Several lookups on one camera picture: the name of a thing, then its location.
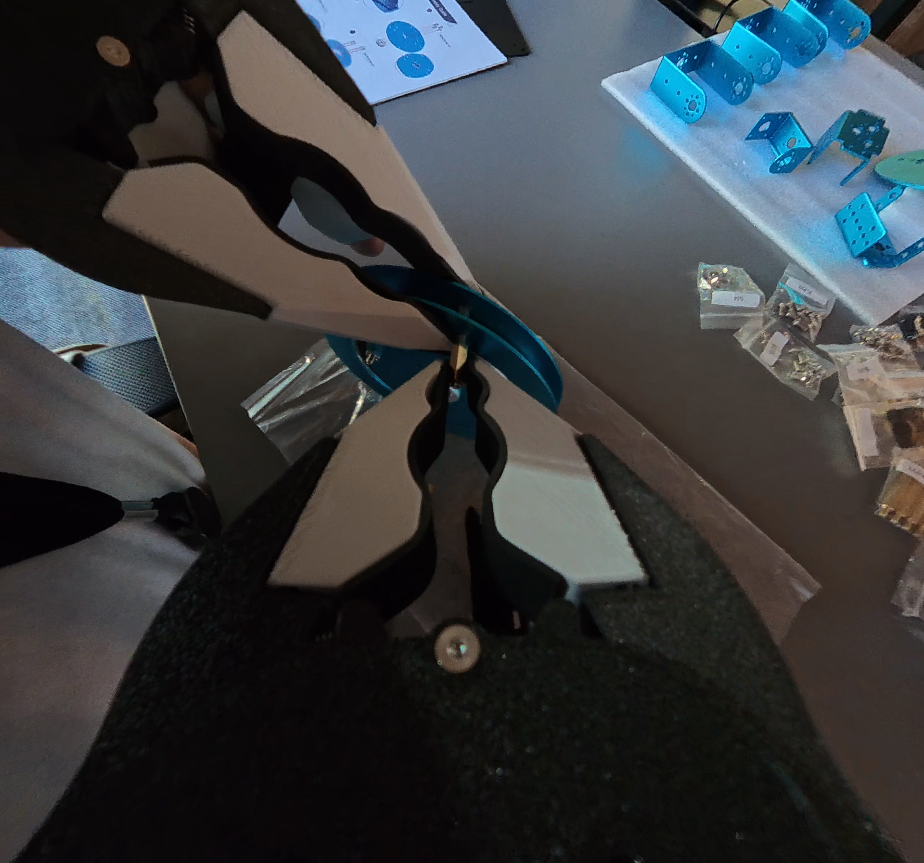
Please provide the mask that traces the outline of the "blue oval metal plate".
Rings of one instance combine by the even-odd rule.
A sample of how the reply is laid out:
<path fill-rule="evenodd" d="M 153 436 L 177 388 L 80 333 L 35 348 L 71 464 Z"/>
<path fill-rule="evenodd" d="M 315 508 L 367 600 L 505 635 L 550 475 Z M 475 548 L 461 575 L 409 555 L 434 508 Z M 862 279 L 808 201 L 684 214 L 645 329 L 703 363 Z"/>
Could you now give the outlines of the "blue oval metal plate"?
<path fill-rule="evenodd" d="M 880 160 L 875 175 L 893 187 L 923 189 L 924 151 L 897 154 Z"/>

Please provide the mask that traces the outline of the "black flat plate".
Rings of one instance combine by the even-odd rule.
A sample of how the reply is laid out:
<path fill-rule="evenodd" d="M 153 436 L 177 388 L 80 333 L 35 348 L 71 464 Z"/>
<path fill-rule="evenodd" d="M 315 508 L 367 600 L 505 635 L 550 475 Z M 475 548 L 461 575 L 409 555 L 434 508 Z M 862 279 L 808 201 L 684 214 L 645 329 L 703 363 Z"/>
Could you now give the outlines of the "black flat plate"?
<path fill-rule="evenodd" d="M 475 25 L 507 58 L 531 54 L 506 0 L 456 0 Z"/>

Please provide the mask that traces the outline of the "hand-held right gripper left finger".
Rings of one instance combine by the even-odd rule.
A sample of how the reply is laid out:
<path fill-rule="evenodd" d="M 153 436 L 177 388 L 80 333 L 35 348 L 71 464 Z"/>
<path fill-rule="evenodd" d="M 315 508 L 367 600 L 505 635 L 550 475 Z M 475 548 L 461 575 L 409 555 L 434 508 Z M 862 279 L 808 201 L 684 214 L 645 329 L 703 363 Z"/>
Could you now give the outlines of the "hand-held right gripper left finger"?
<path fill-rule="evenodd" d="M 433 362 L 342 433 L 268 583 L 362 600 L 389 620 L 433 579 L 428 469 L 445 445 L 449 367 Z"/>

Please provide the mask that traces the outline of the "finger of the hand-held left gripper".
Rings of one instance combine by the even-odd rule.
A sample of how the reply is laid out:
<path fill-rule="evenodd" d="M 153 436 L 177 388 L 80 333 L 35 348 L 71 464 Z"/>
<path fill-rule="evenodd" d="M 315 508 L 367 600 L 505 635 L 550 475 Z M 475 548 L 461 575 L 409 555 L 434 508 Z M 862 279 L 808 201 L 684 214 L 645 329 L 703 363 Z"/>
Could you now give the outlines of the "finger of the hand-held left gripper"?
<path fill-rule="evenodd" d="M 405 299 L 351 260 L 302 249 L 263 222 L 244 193 L 202 163 L 123 175 L 103 219 L 270 306 L 273 320 L 409 350 L 450 340 Z"/>
<path fill-rule="evenodd" d="M 478 284 L 387 132 L 370 123 L 247 12 L 217 39 L 235 108 L 253 143 L 271 146 L 284 171 L 318 184 L 367 234 L 412 267 Z"/>

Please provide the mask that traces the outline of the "wide blue perforated bracket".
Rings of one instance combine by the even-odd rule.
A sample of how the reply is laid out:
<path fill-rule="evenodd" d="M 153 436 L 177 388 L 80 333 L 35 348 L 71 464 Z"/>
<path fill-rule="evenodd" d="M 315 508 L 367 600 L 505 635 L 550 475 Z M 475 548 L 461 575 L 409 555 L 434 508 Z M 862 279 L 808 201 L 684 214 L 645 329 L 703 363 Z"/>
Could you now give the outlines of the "wide blue perforated bracket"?
<path fill-rule="evenodd" d="M 835 215 L 842 236 L 853 258 L 871 269 L 894 269 L 923 251 L 923 239 L 897 250 L 884 225 L 881 212 L 899 199 L 906 184 L 891 188 L 881 199 L 860 193 Z"/>

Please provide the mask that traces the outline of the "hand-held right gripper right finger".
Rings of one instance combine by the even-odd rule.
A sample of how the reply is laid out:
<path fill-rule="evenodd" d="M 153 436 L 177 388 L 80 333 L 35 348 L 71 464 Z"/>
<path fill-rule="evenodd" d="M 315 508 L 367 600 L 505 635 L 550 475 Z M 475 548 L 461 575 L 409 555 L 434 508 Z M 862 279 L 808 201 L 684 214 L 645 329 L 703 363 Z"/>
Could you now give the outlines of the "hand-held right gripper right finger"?
<path fill-rule="evenodd" d="M 645 586 L 574 429 L 489 364 L 468 366 L 467 389 L 487 474 L 471 556 L 478 621 L 525 631 L 553 601 Z"/>

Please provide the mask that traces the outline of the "blue U-shaped servo bracket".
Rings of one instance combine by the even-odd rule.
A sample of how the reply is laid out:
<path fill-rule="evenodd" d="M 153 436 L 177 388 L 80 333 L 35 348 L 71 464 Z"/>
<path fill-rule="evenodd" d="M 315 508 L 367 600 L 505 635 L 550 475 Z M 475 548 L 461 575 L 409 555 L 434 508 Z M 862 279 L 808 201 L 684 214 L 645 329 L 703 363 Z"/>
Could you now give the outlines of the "blue U-shaped servo bracket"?
<path fill-rule="evenodd" d="M 793 15 L 769 6 L 735 22 L 722 48 L 753 76 L 757 85 L 777 78 L 784 63 L 803 67 L 827 44 L 828 30 L 811 14 Z"/>
<path fill-rule="evenodd" d="M 709 39 L 665 54 L 651 83 L 651 90 L 688 125 L 705 115 L 709 91 L 737 106 L 753 88 L 750 70 Z"/>
<path fill-rule="evenodd" d="M 809 30 L 817 52 L 831 40 L 843 49 L 853 49 L 872 29 L 870 16 L 851 0 L 789 0 L 783 14 Z"/>

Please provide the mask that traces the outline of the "pile of small screw bags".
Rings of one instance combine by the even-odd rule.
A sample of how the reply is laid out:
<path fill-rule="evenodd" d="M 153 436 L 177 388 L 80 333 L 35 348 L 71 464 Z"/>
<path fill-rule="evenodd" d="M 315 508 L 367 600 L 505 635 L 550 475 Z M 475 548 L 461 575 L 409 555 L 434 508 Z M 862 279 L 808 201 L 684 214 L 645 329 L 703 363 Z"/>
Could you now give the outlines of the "pile of small screw bags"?
<path fill-rule="evenodd" d="M 897 323 L 853 324 L 846 342 L 824 344 L 834 296 L 797 265 L 766 295 L 745 269 L 700 262 L 697 291 L 701 329 L 733 330 L 778 383 L 809 400 L 834 386 L 847 459 L 881 483 L 873 514 L 917 542 L 893 603 L 922 619 L 922 308 Z"/>

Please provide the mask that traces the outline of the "large clear plastic bag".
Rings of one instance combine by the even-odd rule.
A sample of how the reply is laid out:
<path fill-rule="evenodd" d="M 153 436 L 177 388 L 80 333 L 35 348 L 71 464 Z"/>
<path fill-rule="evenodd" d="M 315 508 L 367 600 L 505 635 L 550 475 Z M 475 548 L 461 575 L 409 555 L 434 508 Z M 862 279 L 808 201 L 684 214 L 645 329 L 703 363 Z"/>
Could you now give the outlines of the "large clear plastic bag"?
<path fill-rule="evenodd" d="M 468 353 L 467 364 L 460 374 L 460 399 L 453 400 L 454 377 L 449 365 L 450 351 L 436 352 L 446 354 L 447 358 L 433 362 L 445 362 L 449 367 L 445 437 L 452 430 L 460 430 L 464 436 L 472 437 L 479 462 L 475 449 L 476 421 L 468 402 L 468 366 L 471 363 L 489 363 Z M 562 379 L 562 398 L 557 411 L 552 413 L 579 435 L 598 482 L 646 569 L 646 585 L 591 592 L 584 596 L 579 606 L 564 600 L 553 601 L 542 611 L 553 603 L 569 603 L 584 611 L 602 634 L 613 623 L 626 627 L 637 622 L 643 626 L 660 628 L 664 624 L 674 623 L 679 626 L 685 622 L 694 629 L 694 636 L 705 637 L 707 631 L 718 628 L 720 621 L 728 621 L 732 631 L 720 633 L 721 638 L 743 637 L 744 633 L 739 632 L 738 628 L 745 622 L 744 616 L 756 615 L 767 627 L 772 640 L 781 641 L 799 610 L 798 603 L 804 603 L 812 597 L 810 578 L 802 574 L 800 566 L 714 490 L 694 490 L 692 471 L 684 465 L 669 465 L 666 449 L 656 441 L 639 441 L 638 448 L 630 451 L 630 464 L 642 465 L 642 475 L 638 475 L 630 464 L 624 463 L 601 439 L 588 432 L 580 432 L 576 427 L 579 422 L 585 426 L 611 426 L 616 407 L 604 398 L 604 412 L 596 420 L 590 415 L 579 413 L 575 404 L 580 400 L 592 400 L 596 389 L 572 369 Z M 288 538 L 272 558 L 265 558 L 267 565 L 262 571 L 261 583 L 266 589 L 308 598 L 314 616 L 309 623 L 320 630 L 332 628 L 335 616 L 350 603 L 372 608 L 383 622 L 387 621 L 373 604 L 362 600 L 337 603 L 330 595 L 296 588 L 277 588 L 268 583 L 271 570 L 346 428 L 337 437 L 318 441 L 304 456 L 303 461 L 309 465 L 308 472 L 315 477 L 315 481 L 305 504 L 293 521 Z M 462 580 L 468 582 L 471 617 L 461 619 L 455 611 L 450 610 L 442 624 L 453 627 L 479 626 L 486 633 L 497 636 L 524 636 L 539 617 L 525 631 L 503 631 L 483 625 L 475 615 L 471 556 L 480 538 L 480 511 L 487 483 L 487 474 L 481 464 L 480 467 L 486 475 L 480 502 L 477 507 L 467 510 L 463 527 L 467 568 Z M 429 492 L 433 508 L 436 565 L 433 579 L 426 590 L 435 580 L 438 560 L 433 493 Z"/>

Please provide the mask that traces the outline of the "white foam sheet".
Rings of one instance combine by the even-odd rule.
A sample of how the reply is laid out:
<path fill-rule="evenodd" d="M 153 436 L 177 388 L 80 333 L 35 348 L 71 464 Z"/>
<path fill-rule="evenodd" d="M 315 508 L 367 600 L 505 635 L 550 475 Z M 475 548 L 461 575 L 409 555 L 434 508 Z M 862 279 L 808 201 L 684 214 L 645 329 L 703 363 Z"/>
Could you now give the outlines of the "white foam sheet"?
<path fill-rule="evenodd" d="M 776 80 L 756 87 L 741 106 L 710 92 L 705 116 L 688 125 L 650 89 L 659 62 L 656 58 L 612 74 L 602 87 L 863 321 L 884 322 L 922 296 L 922 256 L 896 269 L 868 269 L 851 257 L 838 229 L 835 213 L 850 199 L 864 191 L 875 198 L 886 192 L 871 167 L 841 187 L 840 180 L 857 163 L 831 146 L 814 164 L 803 162 L 790 174 L 773 175 L 769 145 L 745 141 L 764 113 L 794 113 L 815 141 L 842 112 L 866 109 L 883 117 L 890 130 L 884 159 L 921 149 L 921 68 L 877 39 L 850 51 L 832 45 L 805 67 L 785 65 Z"/>

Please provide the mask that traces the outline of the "blue round turntable base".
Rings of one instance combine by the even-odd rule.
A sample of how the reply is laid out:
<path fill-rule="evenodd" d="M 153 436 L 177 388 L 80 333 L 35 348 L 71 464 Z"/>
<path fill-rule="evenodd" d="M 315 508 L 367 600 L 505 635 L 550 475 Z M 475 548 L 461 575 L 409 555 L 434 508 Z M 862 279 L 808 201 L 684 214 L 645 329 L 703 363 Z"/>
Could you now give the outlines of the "blue round turntable base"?
<path fill-rule="evenodd" d="M 563 379 L 551 351 L 514 314 L 488 296 L 462 284 L 440 279 L 423 270 L 373 265 L 366 271 L 405 298 L 421 302 L 436 323 L 455 342 L 478 357 L 515 386 L 556 412 Z M 360 339 L 325 333 L 330 348 L 346 367 L 379 395 L 397 388 L 446 354 L 388 345 L 385 339 Z"/>

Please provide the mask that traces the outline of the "open instruction booklet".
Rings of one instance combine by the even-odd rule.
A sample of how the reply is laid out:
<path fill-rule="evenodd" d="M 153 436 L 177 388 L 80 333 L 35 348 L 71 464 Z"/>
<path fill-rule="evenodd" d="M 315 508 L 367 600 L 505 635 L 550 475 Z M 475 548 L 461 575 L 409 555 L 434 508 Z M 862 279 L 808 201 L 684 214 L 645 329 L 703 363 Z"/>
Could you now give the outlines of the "open instruction booklet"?
<path fill-rule="evenodd" d="M 455 0 L 295 0 L 370 105 L 506 57 Z"/>

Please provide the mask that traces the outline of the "teal multi-hole metal bracket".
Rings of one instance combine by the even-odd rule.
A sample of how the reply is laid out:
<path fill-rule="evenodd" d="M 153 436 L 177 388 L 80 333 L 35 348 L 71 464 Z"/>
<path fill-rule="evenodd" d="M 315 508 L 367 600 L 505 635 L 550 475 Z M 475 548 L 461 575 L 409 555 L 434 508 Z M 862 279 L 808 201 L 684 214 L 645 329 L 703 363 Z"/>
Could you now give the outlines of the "teal multi-hole metal bracket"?
<path fill-rule="evenodd" d="M 814 163 L 834 142 L 838 142 L 843 153 L 860 160 L 840 182 L 840 186 L 843 187 L 863 171 L 873 157 L 882 153 L 889 134 L 890 130 L 882 116 L 876 116 L 863 109 L 845 111 L 814 144 L 807 162 Z"/>

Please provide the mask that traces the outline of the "small blue angle bracket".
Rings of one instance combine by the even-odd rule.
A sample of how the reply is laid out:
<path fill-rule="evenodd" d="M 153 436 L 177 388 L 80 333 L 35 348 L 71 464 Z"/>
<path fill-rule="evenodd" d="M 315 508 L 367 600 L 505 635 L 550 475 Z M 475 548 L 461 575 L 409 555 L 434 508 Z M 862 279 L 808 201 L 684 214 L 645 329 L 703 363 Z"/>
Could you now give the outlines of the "small blue angle bracket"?
<path fill-rule="evenodd" d="M 812 153 L 813 143 L 791 111 L 765 113 L 756 121 L 745 141 L 765 141 L 773 153 L 772 175 L 788 174 Z"/>

